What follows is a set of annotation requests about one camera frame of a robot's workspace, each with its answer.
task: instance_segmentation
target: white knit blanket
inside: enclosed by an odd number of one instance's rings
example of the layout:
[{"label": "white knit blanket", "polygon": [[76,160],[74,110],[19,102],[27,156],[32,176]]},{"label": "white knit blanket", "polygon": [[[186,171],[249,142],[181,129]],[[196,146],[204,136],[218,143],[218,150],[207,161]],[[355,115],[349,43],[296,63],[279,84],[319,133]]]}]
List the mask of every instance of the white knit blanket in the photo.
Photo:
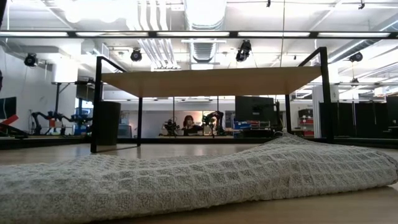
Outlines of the white knit blanket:
[{"label": "white knit blanket", "polygon": [[84,223],[332,194],[393,184],[397,173],[397,161],[379,151],[293,136],[227,156],[0,166],[0,223]]}]

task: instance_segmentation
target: floor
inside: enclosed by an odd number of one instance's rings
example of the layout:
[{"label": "floor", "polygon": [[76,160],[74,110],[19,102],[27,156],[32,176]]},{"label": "floor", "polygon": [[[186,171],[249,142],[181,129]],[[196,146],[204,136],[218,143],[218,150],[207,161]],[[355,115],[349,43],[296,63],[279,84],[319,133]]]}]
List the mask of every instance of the floor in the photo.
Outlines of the floor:
[{"label": "floor", "polygon": [[[102,152],[124,158],[231,154],[253,145],[145,144],[140,148]],[[398,160],[398,150],[380,149]],[[0,165],[58,162],[90,155],[88,144],[0,151]],[[398,184],[317,197],[247,202],[191,212],[101,223],[398,223]]]}]

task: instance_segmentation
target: shelf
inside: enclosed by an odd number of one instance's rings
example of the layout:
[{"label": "shelf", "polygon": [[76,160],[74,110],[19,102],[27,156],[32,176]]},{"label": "shelf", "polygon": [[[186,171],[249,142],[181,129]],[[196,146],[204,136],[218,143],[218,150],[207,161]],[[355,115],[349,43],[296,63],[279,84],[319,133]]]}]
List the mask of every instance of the shelf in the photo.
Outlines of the shelf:
[{"label": "shelf", "polygon": [[138,97],[287,95],[320,75],[320,67],[235,68],[104,73],[102,81]]}]

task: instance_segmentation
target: person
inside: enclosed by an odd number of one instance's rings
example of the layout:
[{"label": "person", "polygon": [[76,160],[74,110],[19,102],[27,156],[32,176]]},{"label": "person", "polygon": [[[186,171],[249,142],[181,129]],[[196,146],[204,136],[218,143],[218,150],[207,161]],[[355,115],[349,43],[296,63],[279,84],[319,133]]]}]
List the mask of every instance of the person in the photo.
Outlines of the person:
[{"label": "person", "polygon": [[198,134],[198,131],[202,131],[203,128],[199,125],[195,125],[193,122],[193,117],[191,115],[186,115],[183,122],[184,136],[195,135]]}]

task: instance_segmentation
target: computer monitor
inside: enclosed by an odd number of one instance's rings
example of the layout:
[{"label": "computer monitor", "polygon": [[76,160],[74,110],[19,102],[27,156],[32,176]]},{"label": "computer monitor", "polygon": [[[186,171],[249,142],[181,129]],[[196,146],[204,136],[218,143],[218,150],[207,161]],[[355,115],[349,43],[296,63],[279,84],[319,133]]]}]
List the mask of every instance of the computer monitor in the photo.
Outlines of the computer monitor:
[{"label": "computer monitor", "polygon": [[276,124],[274,99],[258,96],[235,96],[235,121],[269,121]]}]

